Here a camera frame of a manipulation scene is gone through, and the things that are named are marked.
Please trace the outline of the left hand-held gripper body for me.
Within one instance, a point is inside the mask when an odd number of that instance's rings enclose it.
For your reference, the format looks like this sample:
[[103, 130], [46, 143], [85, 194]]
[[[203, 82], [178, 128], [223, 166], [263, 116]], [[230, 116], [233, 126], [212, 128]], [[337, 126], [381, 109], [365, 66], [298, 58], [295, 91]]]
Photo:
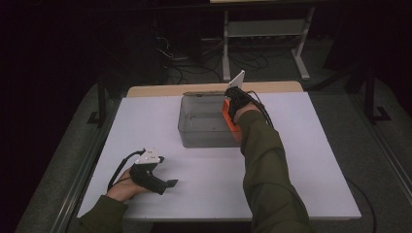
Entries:
[[139, 157], [129, 171], [131, 179], [149, 191], [162, 195], [168, 188], [167, 184], [153, 174], [153, 170], [159, 164], [158, 153], [154, 148], [151, 148], [139, 151], [138, 154]]

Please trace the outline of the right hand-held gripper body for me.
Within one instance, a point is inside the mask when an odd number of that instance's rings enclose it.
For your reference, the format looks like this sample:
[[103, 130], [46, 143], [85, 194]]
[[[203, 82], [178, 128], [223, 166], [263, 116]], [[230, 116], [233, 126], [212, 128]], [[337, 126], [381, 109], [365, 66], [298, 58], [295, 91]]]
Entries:
[[247, 99], [246, 92], [242, 90], [244, 77], [245, 71], [241, 70], [240, 73], [228, 83], [227, 89], [224, 92], [229, 112], [236, 112], [236, 108], [240, 103]]

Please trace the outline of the orange phone case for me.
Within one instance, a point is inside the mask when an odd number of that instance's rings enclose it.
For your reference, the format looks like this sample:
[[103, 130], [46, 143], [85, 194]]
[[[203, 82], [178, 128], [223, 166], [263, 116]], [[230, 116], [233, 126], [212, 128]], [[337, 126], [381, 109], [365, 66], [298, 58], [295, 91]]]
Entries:
[[236, 143], [240, 143], [242, 139], [242, 132], [238, 125], [235, 125], [230, 116], [229, 116], [229, 100], [225, 99], [223, 101], [223, 108], [222, 108], [223, 118], [235, 140]]

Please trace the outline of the grey transparent plastic box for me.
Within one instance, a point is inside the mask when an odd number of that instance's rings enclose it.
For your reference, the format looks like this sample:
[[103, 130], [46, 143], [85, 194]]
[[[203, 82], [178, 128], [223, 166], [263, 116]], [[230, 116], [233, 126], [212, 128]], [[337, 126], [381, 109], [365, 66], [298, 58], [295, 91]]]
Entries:
[[222, 93], [186, 93], [178, 130], [185, 148], [238, 148], [222, 113]]

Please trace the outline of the person's right hand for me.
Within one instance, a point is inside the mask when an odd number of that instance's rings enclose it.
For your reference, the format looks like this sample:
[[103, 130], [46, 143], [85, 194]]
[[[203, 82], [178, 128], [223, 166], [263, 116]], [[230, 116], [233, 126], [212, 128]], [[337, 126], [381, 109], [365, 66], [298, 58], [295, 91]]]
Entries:
[[243, 108], [240, 108], [239, 110], [236, 111], [235, 115], [234, 115], [234, 119], [233, 122], [235, 124], [238, 123], [240, 116], [242, 116], [243, 114], [245, 114], [248, 111], [255, 111], [255, 112], [260, 112], [260, 109], [253, 104], [252, 102], [248, 103], [246, 106], [244, 106]]

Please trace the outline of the person's left hand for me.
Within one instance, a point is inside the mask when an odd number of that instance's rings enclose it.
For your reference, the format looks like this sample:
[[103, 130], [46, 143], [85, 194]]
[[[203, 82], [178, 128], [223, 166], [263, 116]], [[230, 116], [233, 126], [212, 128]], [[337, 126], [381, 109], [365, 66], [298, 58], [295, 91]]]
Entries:
[[130, 178], [129, 169], [127, 169], [120, 176], [120, 179], [107, 191], [106, 196], [123, 203], [136, 195], [146, 192], [149, 192], [149, 190], [133, 182]]

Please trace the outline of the black metal stand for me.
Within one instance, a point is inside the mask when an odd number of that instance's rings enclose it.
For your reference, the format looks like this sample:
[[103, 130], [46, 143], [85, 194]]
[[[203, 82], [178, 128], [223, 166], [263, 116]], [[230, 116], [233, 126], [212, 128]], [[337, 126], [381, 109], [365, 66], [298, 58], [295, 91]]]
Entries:
[[364, 91], [364, 113], [367, 119], [375, 124], [377, 121], [391, 120], [383, 107], [374, 106], [375, 97], [375, 76], [370, 66], [366, 69], [365, 91]]
[[97, 98], [98, 98], [98, 111], [92, 112], [87, 120], [88, 124], [96, 124], [98, 128], [101, 128], [106, 120], [107, 105], [106, 105], [106, 88], [103, 81], [103, 75], [100, 74], [97, 79]]

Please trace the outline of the metal frame rail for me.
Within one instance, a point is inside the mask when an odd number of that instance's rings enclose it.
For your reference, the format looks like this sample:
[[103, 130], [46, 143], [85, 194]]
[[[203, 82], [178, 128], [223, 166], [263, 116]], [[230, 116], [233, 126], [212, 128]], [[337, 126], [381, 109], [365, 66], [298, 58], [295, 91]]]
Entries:
[[64, 135], [52, 166], [54, 184], [61, 184], [57, 213], [48, 233], [66, 233], [87, 188], [89, 178], [113, 124], [120, 101], [107, 99], [105, 110], [85, 100]]
[[350, 100], [383, 151], [398, 185], [412, 206], [412, 118], [394, 99], [373, 107], [372, 116], [367, 114], [361, 97], [351, 95]]

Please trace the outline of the white metal desk frame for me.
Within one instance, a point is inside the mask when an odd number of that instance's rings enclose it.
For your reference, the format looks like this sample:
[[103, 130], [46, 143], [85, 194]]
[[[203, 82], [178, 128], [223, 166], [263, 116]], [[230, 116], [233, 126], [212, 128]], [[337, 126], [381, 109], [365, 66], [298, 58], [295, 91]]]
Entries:
[[228, 58], [228, 39], [240, 37], [271, 37], [271, 36], [297, 36], [298, 44], [291, 49], [300, 77], [304, 81], [310, 80], [310, 75], [302, 60], [301, 54], [311, 26], [316, 8], [307, 10], [305, 18], [299, 19], [272, 19], [252, 21], [229, 21], [228, 11], [224, 12], [223, 21], [223, 80], [228, 82], [230, 77], [230, 66]]

